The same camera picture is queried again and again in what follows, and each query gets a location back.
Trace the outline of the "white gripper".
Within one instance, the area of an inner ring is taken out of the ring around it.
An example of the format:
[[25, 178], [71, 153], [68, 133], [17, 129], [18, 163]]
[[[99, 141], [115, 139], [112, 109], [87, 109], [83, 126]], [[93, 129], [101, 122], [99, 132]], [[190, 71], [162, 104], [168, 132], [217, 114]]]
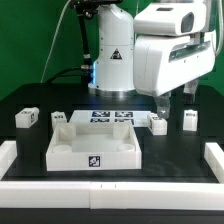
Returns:
[[157, 97], [160, 118], [169, 118], [169, 91], [185, 83], [184, 103], [192, 104], [195, 101], [199, 83], [197, 78], [213, 69], [215, 44], [215, 32], [206, 33], [204, 41], [197, 45], [190, 45], [189, 36], [137, 38], [134, 47], [134, 86], [140, 94]]

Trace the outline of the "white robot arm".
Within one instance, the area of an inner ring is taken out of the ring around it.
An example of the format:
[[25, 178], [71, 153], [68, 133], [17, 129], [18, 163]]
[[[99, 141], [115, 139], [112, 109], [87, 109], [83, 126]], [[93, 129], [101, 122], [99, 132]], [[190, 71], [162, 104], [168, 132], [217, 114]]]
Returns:
[[212, 71], [224, 41], [222, 0], [153, 0], [132, 17], [114, 4], [99, 7], [99, 56], [89, 85], [97, 95], [132, 91], [154, 98], [168, 118], [171, 91], [195, 100], [198, 80]]

